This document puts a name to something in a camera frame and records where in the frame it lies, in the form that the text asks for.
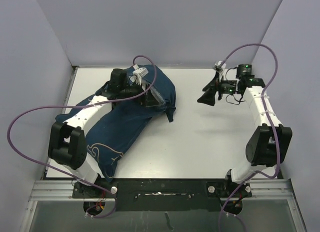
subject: blue cloth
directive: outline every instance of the blue cloth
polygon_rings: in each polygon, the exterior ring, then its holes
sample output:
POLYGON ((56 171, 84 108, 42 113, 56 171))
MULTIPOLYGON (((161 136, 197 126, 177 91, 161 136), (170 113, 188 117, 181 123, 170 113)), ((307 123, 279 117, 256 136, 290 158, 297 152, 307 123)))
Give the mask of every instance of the blue cloth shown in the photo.
MULTIPOLYGON (((148 74, 143 77, 151 83, 154 78, 152 65, 144 65, 148 74)), ((134 68, 126 69, 131 75, 134 68)), ((97 161, 107 181, 112 181, 118 161, 129 150, 152 117, 166 113, 169 122, 173 121, 176 104, 176 89, 171 80, 157 67, 154 88, 161 95, 164 104, 156 107, 143 107, 133 100, 117 103, 115 108, 105 114, 87 133, 85 140, 87 152, 97 161)), ((86 105, 94 94, 77 105, 86 105)), ((64 122, 77 114, 80 109, 72 109, 68 114, 57 115, 56 121, 64 122)))

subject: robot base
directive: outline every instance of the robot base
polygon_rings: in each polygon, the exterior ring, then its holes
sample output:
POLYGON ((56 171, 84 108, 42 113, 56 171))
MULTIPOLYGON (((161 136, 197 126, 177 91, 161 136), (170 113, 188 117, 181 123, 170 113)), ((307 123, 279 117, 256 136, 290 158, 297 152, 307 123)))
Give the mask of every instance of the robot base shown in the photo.
MULTIPOLYGON (((117 211, 187 211, 206 209, 220 211, 221 198, 227 198, 232 186, 225 179, 114 179, 108 183, 98 178, 96 184, 114 192, 117 211)), ((249 184, 234 197, 251 197, 249 184)), ((92 186, 75 183, 73 198, 101 198, 102 192, 92 186)))

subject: white wall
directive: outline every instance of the white wall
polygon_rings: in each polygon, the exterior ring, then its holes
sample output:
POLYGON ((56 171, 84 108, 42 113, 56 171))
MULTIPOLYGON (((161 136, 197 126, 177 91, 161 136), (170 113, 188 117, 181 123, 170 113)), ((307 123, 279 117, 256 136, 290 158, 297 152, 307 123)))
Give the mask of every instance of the white wall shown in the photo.
MULTIPOLYGON (((282 169, 293 187, 309 232, 320 228, 320 0, 283 0, 262 43, 274 49, 279 71, 268 90, 272 106, 293 138, 282 169)), ((257 75, 268 80, 271 55, 259 49, 257 75)))
MULTIPOLYGON (((260 42, 282 0, 37 0, 73 65, 211 67, 232 49, 260 42)), ((256 48, 229 65, 251 62, 256 48)))
MULTIPOLYGON (((72 68, 36 0, 0 0, 0 28, 0 230, 15 232, 41 173, 9 147, 7 127, 26 109, 61 104, 72 68)), ((17 147, 44 160, 58 112, 33 112, 22 118, 13 128, 17 147)))

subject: black bracket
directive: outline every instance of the black bracket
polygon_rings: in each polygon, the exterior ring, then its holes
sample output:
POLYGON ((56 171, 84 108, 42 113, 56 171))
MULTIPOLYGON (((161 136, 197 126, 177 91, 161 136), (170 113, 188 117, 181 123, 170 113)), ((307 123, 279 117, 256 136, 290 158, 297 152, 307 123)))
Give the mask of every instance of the black bracket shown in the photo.
MULTIPOLYGON (((96 184, 111 190, 117 188, 117 211, 187 211, 206 209, 221 210, 221 198, 232 192, 225 179, 114 179, 108 183, 98 178, 96 184)), ((73 198, 101 198, 102 191, 75 183, 73 198)), ((251 197, 240 189, 234 197, 251 197)))
POLYGON ((48 157, 58 164, 78 169, 85 161, 87 143, 80 127, 73 128, 66 123, 55 122, 51 127, 48 157))
MULTIPOLYGON (((279 127, 276 127, 276 133, 279 140, 280 163, 283 163, 292 138, 292 130, 279 124, 279 127)), ((258 126, 245 147, 245 154, 252 166, 275 166, 277 151, 272 128, 266 124, 258 126)))

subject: purple cable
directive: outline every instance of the purple cable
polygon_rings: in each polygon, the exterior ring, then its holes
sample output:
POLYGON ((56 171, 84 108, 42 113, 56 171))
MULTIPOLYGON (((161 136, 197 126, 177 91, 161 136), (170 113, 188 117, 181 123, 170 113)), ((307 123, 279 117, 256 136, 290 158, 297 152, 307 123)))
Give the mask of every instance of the purple cable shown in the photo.
MULTIPOLYGON (((222 66, 224 63, 226 63, 227 59, 233 54, 235 53, 237 50, 241 49, 241 48, 245 48, 245 47, 250 47, 250 46, 258 46, 258 47, 264 47, 266 49, 268 49, 273 58, 274 58, 274 63, 275 63, 275 68, 274 68, 274 73, 273 73, 273 76, 271 77, 271 79, 269 80, 269 82, 267 83, 267 85, 265 86, 265 88, 262 90, 262 94, 261 94, 261 99, 262 99, 262 103, 263 103, 263 108, 264 110, 266 111, 266 117, 271 125, 271 128, 272 128, 272 132, 273 132, 273 135, 274 135, 274 140, 275 140, 275 149, 276 149, 276 167, 275 167, 275 173, 274 175, 272 176, 269 176, 267 175, 266 173, 262 172, 262 171, 255 171, 253 172, 248 178, 246 178, 245 180, 243 180, 238 186, 237 188, 235 188, 235 190, 229 195, 229 197, 226 199, 226 201, 224 202, 223 206, 221 207, 221 210, 220 210, 220 213, 219 213, 219 218, 218 218, 218 225, 219 225, 219 232, 221 232, 221 217, 222 217, 222 213, 224 212, 224 208, 226 207, 227 203, 230 201, 230 199, 232 198, 232 196, 240 189, 240 187, 248 180, 252 179, 257 173, 260 173, 262 175, 264 175, 265 177, 267 178, 270 178, 270 179, 273 179, 273 178, 276 178, 279 171, 280 171, 280 145, 279 145, 279 138, 278 138, 278 135, 277 135, 277 130, 276 130, 276 127, 270 117, 270 114, 268 112, 268 108, 267 108, 267 104, 266 104, 266 101, 265 101, 265 97, 264 97, 264 94, 266 92, 266 89, 269 87, 269 85, 273 82, 273 80, 275 79, 276 75, 277 75, 277 72, 278 72, 278 59, 276 57, 276 54, 274 53, 274 51, 268 47, 267 45, 264 45, 264 44, 260 44, 260 43, 250 43, 250 44, 245 44, 245 45, 242 45, 236 49, 234 49, 220 64, 220 66, 222 66)), ((245 223, 239 218, 239 221, 241 222, 241 224, 244 226, 244 230, 247 231, 247 228, 245 226, 245 223)))
MULTIPOLYGON (((61 173, 64 173, 64 174, 66 174, 66 175, 68 175, 68 176, 70 176, 70 177, 72 177, 72 178, 74 178, 74 179, 80 180, 80 181, 82 181, 82 182, 84 182, 84 183, 86 183, 86 184, 89 184, 89 185, 91 185, 91 186, 93 186, 93 187, 96 187, 96 188, 98 188, 98 189, 101 189, 101 190, 103 190, 103 191, 111 194, 112 196, 114 196, 114 194, 112 194, 109 190, 107 190, 107 189, 105 189, 105 188, 103 188, 103 187, 101 187, 101 186, 99 186, 99 185, 90 183, 90 182, 88 182, 88 181, 86 181, 86 180, 83 180, 83 179, 81 179, 81 178, 79 178, 79 177, 77 177, 77 176, 75 176, 75 175, 73 175, 73 174, 71 174, 71 173, 65 172, 65 171, 63 171, 63 170, 61 170, 61 169, 59 169, 59 168, 57 168, 57 167, 54 167, 54 166, 52 166, 52 165, 50 165, 50 164, 46 164, 46 163, 44 163, 44 162, 38 161, 38 160, 36 160, 36 159, 33 159, 33 158, 31 158, 31 157, 23 154, 22 152, 20 152, 20 151, 14 146, 14 144, 13 144, 13 142, 12 142, 12 140, 11 140, 11 129, 12 129, 14 123, 15 123, 19 118, 21 118, 24 114, 27 114, 27 113, 32 112, 32 111, 35 111, 35 110, 45 109, 45 108, 81 108, 81 109, 82 109, 82 108, 89 108, 89 107, 93 107, 93 106, 96 106, 96 105, 101 105, 101 104, 106 104, 106 103, 111 103, 111 102, 121 102, 121 101, 131 100, 131 99, 135 99, 135 98, 137 98, 137 97, 139 97, 139 96, 142 96, 143 94, 147 93, 147 92, 151 89, 151 87, 154 85, 154 83, 155 83, 155 81, 156 81, 156 78, 157 78, 157 68, 156 68, 155 64, 153 63, 153 61, 152 61, 150 58, 148 58, 147 56, 144 56, 144 55, 138 55, 138 56, 136 56, 136 57, 133 59, 133 64, 134 64, 134 65, 135 65, 135 61, 136 61, 137 58, 146 58, 146 59, 149 60, 149 62, 153 65, 153 68, 154 68, 154 78, 153 78, 153 81, 152 81, 152 83, 150 84, 150 86, 149 86, 146 90, 144 90, 143 92, 139 93, 138 95, 135 95, 135 96, 132 96, 132 97, 129 97, 129 98, 108 100, 108 101, 98 102, 98 103, 95 103, 95 104, 84 105, 84 106, 70 106, 70 105, 58 106, 58 105, 48 105, 48 106, 41 106, 41 107, 29 109, 29 110, 27 110, 27 111, 19 114, 16 118, 14 118, 14 119, 12 120, 12 122, 10 123, 10 125, 9 125, 9 127, 8 127, 8 129, 7 129, 7 131, 6 131, 6 136, 7 136, 6 139, 8 140, 8 143, 9 143, 10 147, 11 147, 18 155, 20 155, 21 157, 23 157, 23 158, 25 158, 25 159, 27 159, 27 160, 29 160, 29 161, 31 161, 31 162, 34 162, 34 163, 37 163, 37 164, 40 164, 40 165, 43 165, 43 166, 52 168, 52 169, 54 169, 54 170, 56 170, 56 171, 59 171, 59 172, 61 172, 61 173)), ((116 205, 117 205, 117 198, 114 196, 114 207, 113 207, 113 209, 112 209, 109 213, 107 213, 107 214, 105 214, 105 215, 100 215, 100 216, 97 215, 97 216, 94 216, 93 218, 103 218, 103 217, 107 217, 108 215, 112 214, 112 213, 116 210, 116 209, 115 209, 115 208, 116 208, 116 205)))

